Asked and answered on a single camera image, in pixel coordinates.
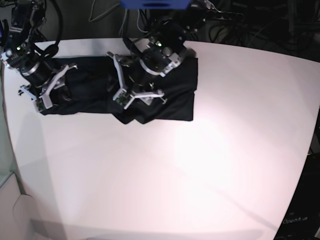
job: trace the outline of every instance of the black cloth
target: black cloth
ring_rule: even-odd
[[[117,71],[109,57],[55,58],[50,64],[77,64],[66,74],[66,84],[72,100],[41,112],[43,115],[72,115],[76,113],[113,114],[123,124],[133,120],[146,124],[154,119],[192,121],[194,92],[198,85],[198,59],[187,58],[180,67],[165,78],[154,81],[162,89],[167,103],[154,99],[150,106],[135,100],[124,110],[112,100],[119,89]]]

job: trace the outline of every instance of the white table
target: white table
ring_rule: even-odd
[[[53,240],[273,239],[314,132],[320,64],[186,45],[199,58],[193,122],[42,116],[17,95],[25,80],[5,71],[14,153]],[[120,39],[65,40],[59,47],[58,57],[128,54]]]

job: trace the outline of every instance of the white surface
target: white surface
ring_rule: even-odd
[[[25,81],[5,71],[13,149],[53,240],[273,239],[311,143],[320,65],[187,45],[199,58],[193,122],[41,116],[17,95]],[[128,54],[120,39],[59,47],[59,57]]]
[[[20,196],[16,176],[12,174],[0,187],[1,240],[32,240],[34,237],[34,229]]]

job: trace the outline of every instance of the table surface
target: table surface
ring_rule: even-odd
[[[193,122],[42,116],[17,95],[25,80],[5,70],[12,146],[44,222],[36,228],[53,240],[274,238],[313,136],[320,64],[186,45],[199,62]],[[59,48],[57,57],[128,54],[120,39],[65,40]]]

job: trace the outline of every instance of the blue object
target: blue object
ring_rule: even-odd
[[[121,0],[126,9],[186,9],[191,0]]]

